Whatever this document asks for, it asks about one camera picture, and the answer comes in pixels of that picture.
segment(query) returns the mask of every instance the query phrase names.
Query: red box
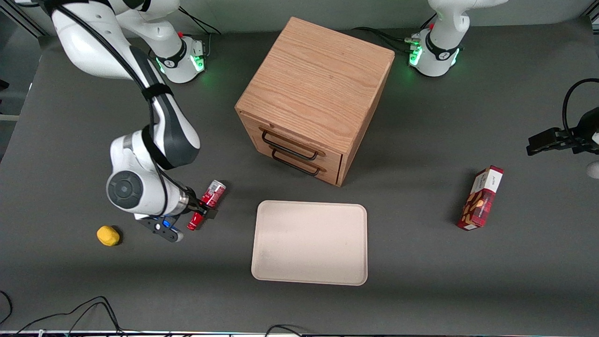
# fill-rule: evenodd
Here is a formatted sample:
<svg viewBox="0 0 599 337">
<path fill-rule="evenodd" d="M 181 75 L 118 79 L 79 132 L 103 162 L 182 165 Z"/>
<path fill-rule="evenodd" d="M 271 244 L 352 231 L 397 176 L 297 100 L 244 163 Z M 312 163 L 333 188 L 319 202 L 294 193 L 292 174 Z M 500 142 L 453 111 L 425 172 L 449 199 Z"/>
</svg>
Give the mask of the red box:
<svg viewBox="0 0 599 337">
<path fill-rule="evenodd" d="M 496 166 L 491 166 L 476 175 L 466 205 L 462 209 L 462 217 L 458 222 L 459 228 L 470 231 L 485 225 L 501 177 L 503 177 L 503 169 Z"/>
</svg>

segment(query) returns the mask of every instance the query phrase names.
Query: wooden drawer cabinet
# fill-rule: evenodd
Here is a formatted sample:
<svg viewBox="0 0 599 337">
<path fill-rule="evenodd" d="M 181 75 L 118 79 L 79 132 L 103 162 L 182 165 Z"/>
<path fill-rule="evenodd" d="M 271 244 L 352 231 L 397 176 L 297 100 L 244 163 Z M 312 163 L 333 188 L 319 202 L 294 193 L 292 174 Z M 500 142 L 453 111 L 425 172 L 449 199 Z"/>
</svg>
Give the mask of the wooden drawer cabinet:
<svg viewBox="0 0 599 337">
<path fill-rule="evenodd" d="M 341 186 L 394 56 L 291 18 L 235 109 L 258 152 Z"/>
</svg>

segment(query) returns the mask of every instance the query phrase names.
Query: beige tray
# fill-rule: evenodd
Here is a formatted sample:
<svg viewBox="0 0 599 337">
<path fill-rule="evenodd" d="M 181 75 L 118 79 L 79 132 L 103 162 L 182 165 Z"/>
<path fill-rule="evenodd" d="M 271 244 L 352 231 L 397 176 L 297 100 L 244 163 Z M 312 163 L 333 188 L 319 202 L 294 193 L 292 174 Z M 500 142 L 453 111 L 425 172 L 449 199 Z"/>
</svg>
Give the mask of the beige tray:
<svg viewBox="0 0 599 337">
<path fill-rule="evenodd" d="M 252 275 L 263 281 L 362 285 L 368 278 L 366 232 L 366 209 L 358 204 L 263 201 Z"/>
</svg>

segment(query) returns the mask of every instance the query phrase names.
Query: red can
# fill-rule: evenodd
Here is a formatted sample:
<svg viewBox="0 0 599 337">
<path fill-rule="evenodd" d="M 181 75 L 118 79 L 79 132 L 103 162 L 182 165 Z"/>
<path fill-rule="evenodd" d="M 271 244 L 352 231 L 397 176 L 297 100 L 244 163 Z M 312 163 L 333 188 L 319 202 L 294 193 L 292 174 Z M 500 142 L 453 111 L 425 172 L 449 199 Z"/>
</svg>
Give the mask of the red can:
<svg viewBox="0 0 599 337">
<path fill-rule="evenodd" d="M 213 180 L 204 195 L 200 198 L 203 203 L 205 203 L 208 207 L 214 208 L 216 203 L 219 202 L 220 197 L 226 190 L 226 186 L 224 186 L 218 180 Z"/>
<path fill-rule="evenodd" d="M 200 200 L 208 207 L 214 208 L 225 190 L 226 186 L 224 186 L 223 183 L 219 182 L 218 180 L 213 180 Z M 189 221 L 189 224 L 187 225 L 187 229 L 195 230 L 202 220 L 204 220 L 204 217 L 201 214 L 194 213 Z"/>
</svg>

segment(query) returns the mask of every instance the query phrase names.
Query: black drawer handle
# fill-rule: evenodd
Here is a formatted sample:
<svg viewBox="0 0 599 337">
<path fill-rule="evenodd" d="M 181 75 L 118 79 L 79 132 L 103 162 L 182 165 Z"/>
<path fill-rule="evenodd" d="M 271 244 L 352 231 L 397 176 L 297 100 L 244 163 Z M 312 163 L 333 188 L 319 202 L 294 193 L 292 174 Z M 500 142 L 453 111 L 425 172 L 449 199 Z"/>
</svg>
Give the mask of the black drawer handle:
<svg viewBox="0 0 599 337">
<path fill-rule="evenodd" d="M 301 167 L 297 167 L 297 166 L 295 166 L 295 165 L 293 165 L 293 164 L 291 164 L 291 163 L 289 163 L 289 162 L 287 162 L 287 161 L 284 161 L 284 160 L 282 160 L 281 158 L 277 158 L 277 157 L 274 155 L 275 153 L 277 153 L 277 149 L 273 149 L 273 154 L 271 155 L 271 157 L 272 157 L 274 160 L 276 160 L 276 161 L 280 161 L 281 163 L 283 163 L 283 164 L 285 164 L 285 165 L 287 165 L 287 166 L 293 167 L 293 168 L 295 168 L 296 170 L 298 170 L 298 171 L 301 171 L 301 172 L 303 172 L 303 173 L 305 173 L 305 174 L 307 174 L 307 175 L 309 175 L 309 176 L 315 176 L 315 175 L 317 175 L 317 174 L 320 172 L 320 168 L 318 168 L 318 167 L 316 167 L 316 171 L 315 171 L 315 172 L 310 172 L 310 171 L 304 170 L 303 168 L 301 168 Z"/>
<path fill-rule="evenodd" d="M 283 151 L 283 152 L 287 152 L 287 153 L 289 153 L 291 155 L 294 155 L 294 156 L 296 156 L 298 158 L 301 158 L 301 159 L 307 160 L 307 161 L 313 161 L 313 160 L 316 159 L 316 156 L 318 156 L 318 152 L 314 152 L 314 155 L 312 157 L 306 157 L 305 155 L 299 154 L 298 152 L 295 152 L 295 151 L 293 151 L 291 149 L 288 149 L 288 148 L 285 148 L 283 146 L 280 146 L 279 144 L 274 143 L 274 142 L 266 139 L 267 133 L 268 133 L 268 131 L 264 130 L 264 132 L 262 133 L 262 140 L 264 141 L 264 143 L 266 143 L 266 144 L 274 147 L 277 150 L 280 150 L 280 151 Z"/>
</svg>

